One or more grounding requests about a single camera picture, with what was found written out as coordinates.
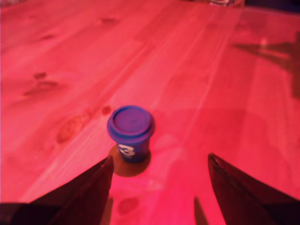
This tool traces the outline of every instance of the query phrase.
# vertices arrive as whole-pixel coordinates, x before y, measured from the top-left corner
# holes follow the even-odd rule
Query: blue container
[[[112,113],[107,130],[125,161],[139,163],[149,155],[155,123],[148,111],[136,105],[123,106]]]

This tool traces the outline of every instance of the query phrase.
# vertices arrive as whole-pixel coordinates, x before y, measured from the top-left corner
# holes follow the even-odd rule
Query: wood knot
[[[77,115],[67,120],[60,128],[59,133],[56,136],[56,142],[58,144],[65,143],[74,137],[83,127],[83,117]]]
[[[54,34],[47,34],[47,35],[42,36],[39,40],[44,41],[44,40],[52,39],[54,37],[55,37]]]
[[[110,114],[111,111],[112,111],[112,108],[109,105],[103,107],[102,110],[101,110],[103,115]]]
[[[115,22],[117,22],[117,20],[114,18],[101,18],[101,22],[102,23],[115,23]]]
[[[33,75],[34,79],[36,79],[36,80],[44,79],[44,78],[46,78],[46,76],[47,76],[46,72],[41,72],[41,73],[37,73],[37,74]]]
[[[23,95],[30,96],[30,95],[41,94],[43,92],[54,89],[56,86],[58,86],[57,82],[42,81],[42,82],[39,82],[35,88],[25,92]]]

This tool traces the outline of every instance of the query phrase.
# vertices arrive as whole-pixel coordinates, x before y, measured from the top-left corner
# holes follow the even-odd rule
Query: blue lid
[[[138,143],[150,138],[155,129],[152,115],[136,105],[115,110],[107,122],[110,137],[118,143]]]

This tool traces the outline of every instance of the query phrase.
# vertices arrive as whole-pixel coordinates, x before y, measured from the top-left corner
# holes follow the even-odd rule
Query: number 3
[[[122,152],[125,156],[133,156],[135,154],[135,152],[133,151],[134,148],[123,145],[123,144],[119,144],[120,147],[120,152]]]

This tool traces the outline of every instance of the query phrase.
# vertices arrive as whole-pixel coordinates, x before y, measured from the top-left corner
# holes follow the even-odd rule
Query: wooden table
[[[1,34],[3,202],[32,201],[105,158],[106,122],[127,104],[155,117],[151,161],[114,175],[103,224],[194,225],[195,210],[223,225],[211,152],[300,198],[300,16],[28,0],[1,9]]]

